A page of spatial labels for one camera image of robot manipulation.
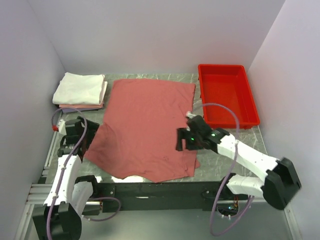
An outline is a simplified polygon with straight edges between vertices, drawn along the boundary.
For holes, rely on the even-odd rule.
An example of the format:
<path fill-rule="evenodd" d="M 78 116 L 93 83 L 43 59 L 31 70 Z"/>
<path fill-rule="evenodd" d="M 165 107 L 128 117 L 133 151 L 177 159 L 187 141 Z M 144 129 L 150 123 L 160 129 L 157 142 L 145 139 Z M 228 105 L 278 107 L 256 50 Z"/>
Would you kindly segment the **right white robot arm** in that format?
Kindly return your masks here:
<path fill-rule="evenodd" d="M 301 181 L 291 160 L 266 155 L 238 141 L 222 128 L 212 129 L 200 115 L 187 114 L 187 127 L 178 128 L 176 150 L 211 150 L 235 160 L 254 176 L 230 173 L 222 179 L 219 193 L 230 200 L 247 195 L 264 200 L 277 210 L 284 210 L 301 189 Z"/>

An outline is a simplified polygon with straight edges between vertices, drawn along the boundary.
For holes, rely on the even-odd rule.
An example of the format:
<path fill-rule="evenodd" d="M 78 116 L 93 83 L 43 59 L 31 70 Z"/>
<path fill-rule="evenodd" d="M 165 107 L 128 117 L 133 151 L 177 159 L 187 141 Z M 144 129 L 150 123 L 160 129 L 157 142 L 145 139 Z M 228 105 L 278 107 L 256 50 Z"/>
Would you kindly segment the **pink red t shirt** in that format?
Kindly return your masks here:
<path fill-rule="evenodd" d="M 186 127 L 196 86 L 159 79 L 118 79 L 85 158 L 110 175 L 152 182 L 192 177 L 195 151 L 177 151 L 177 129 Z"/>

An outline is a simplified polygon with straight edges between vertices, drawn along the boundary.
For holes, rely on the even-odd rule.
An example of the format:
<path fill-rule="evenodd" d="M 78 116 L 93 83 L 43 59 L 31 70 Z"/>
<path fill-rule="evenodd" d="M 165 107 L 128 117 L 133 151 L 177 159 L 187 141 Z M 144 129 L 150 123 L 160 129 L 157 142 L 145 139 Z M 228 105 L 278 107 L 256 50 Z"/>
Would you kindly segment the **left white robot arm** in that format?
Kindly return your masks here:
<path fill-rule="evenodd" d="M 78 175 L 84 154 L 98 128 L 99 124 L 81 116 L 68 121 L 61 119 L 54 127 L 62 135 L 57 150 L 56 174 L 43 206 L 32 214 L 39 239 L 80 239 L 86 203 L 100 195 L 94 175 Z"/>

